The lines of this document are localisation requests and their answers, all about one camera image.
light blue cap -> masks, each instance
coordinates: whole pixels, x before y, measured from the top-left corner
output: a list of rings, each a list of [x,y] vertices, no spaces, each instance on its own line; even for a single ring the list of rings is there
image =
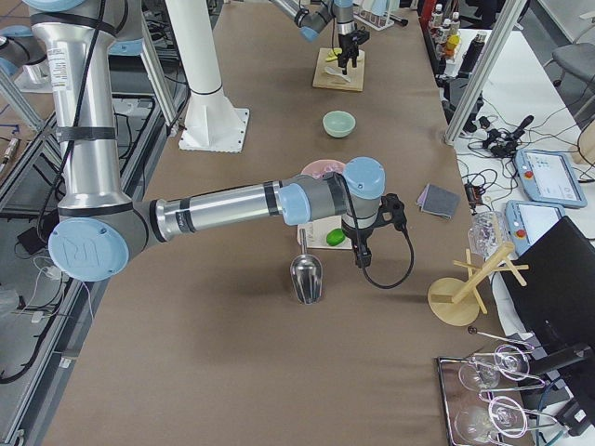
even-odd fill
[[[110,56],[140,56],[143,39],[116,42],[110,47]]]
[[[6,26],[6,28],[0,30],[0,35],[6,37],[33,37],[31,28],[27,28],[24,25]]]
[[[301,36],[306,39],[308,42],[313,42],[318,38],[318,33],[314,31],[312,28],[308,28],[307,26],[302,26],[299,29]]]
[[[71,7],[78,7],[85,0],[23,0],[30,7],[45,12],[61,12]]]
[[[362,156],[352,159],[345,165],[343,177],[350,192],[356,197],[375,200],[384,193],[384,167],[374,158]]]
[[[7,76],[12,76],[17,72],[17,66],[8,59],[0,58],[0,70],[2,70]]]
[[[52,260],[69,276],[98,282],[120,272],[128,263],[126,241],[118,231],[88,217],[61,221],[47,244]]]
[[[306,192],[298,184],[293,183],[280,188],[279,201],[286,225],[295,226],[310,221],[310,202]]]

blue cable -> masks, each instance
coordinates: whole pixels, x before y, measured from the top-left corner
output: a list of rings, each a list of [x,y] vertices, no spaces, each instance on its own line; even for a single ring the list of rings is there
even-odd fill
[[[539,399],[539,404],[537,404],[537,411],[541,412],[543,410],[543,405],[544,402],[546,402],[546,396],[550,393],[550,391],[554,388],[554,385],[560,381],[562,379],[561,376],[558,376],[556,379],[554,379],[551,383],[549,383],[546,388],[543,389],[543,393],[541,394],[541,398]],[[539,426],[539,415],[537,416],[536,420],[535,420],[535,425]],[[552,439],[546,446],[553,444],[554,440],[558,440],[560,437],[559,436],[554,437],[554,439]],[[535,430],[535,446],[539,446],[539,427]]]

green bowl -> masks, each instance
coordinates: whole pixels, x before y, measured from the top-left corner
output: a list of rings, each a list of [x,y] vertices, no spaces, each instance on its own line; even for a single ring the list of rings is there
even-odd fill
[[[355,118],[346,111],[330,111],[323,118],[323,127],[331,137],[344,138],[355,128]]]

green lime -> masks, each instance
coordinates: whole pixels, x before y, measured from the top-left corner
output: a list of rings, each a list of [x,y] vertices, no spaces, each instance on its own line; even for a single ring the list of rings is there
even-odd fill
[[[328,234],[326,234],[326,242],[329,246],[337,246],[338,244],[343,243],[344,240],[345,234],[341,228],[331,230]]]

white desk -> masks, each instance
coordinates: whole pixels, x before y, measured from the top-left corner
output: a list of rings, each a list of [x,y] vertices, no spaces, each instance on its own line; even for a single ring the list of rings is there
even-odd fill
[[[452,75],[458,71],[467,46],[469,46],[469,42],[473,39],[477,31],[461,30],[460,32],[462,38],[461,48],[456,54],[455,63],[448,64],[446,74]],[[529,130],[536,129],[544,135],[557,135],[558,138],[570,143],[575,143],[580,134],[580,129],[575,126],[575,120],[571,113],[564,108],[562,99],[520,32],[513,32],[510,35],[483,89],[483,97],[486,99],[486,103],[481,108],[479,115],[490,116],[491,121],[496,119],[494,121],[496,128],[514,130],[527,115],[532,114],[535,119],[529,125]],[[563,110],[560,110],[546,121],[550,114],[559,109]],[[480,129],[470,136],[470,138],[485,139],[486,133]],[[543,151],[574,151],[576,149],[572,144],[566,144],[556,138],[540,140],[541,138],[544,137],[534,131],[527,131],[522,137],[522,141],[527,143],[535,141],[535,144],[528,144],[526,147]],[[474,153],[468,148],[468,144],[473,140],[477,139],[458,138],[455,142],[457,157],[461,161],[459,163],[461,175],[466,175],[468,168],[471,173],[480,172],[485,168],[493,168],[498,173],[502,172],[503,163],[500,160],[472,156]],[[581,170],[587,169],[585,164],[573,165]],[[508,186],[510,181],[499,176],[497,183]],[[566,215],[576,223],[587,237],[593,238],[595,237],[595,224],[593,224],[593,221],[595,221],[595,184],[591,183],[582,186],[583,191],[587,195],[589,205],[579,210],[566,209]],[[493,202],[492,207],[494,210],[500,212],[504,212],[504,207],[508,200],[528,200],[524,191],[518,187],[508,194],[508,190],[492,187],[488,189],[483,198],[487,203]],[[494,297],[505,333],[512,335],[513,333],[524,332],[525,329],[516,314],[509,292],[499,275],[496,275],[494,279]],[[562,406],[563,403],[551,405],[547,408],[546,412],[556,413]],[[550,429],[544,428],[543,433],[550,440],[556,435],[558,430],[557,427]],[[556,444],[559,446],[592,446],[595,444],[595,427],[590,426],[578,438],[563,437]]]

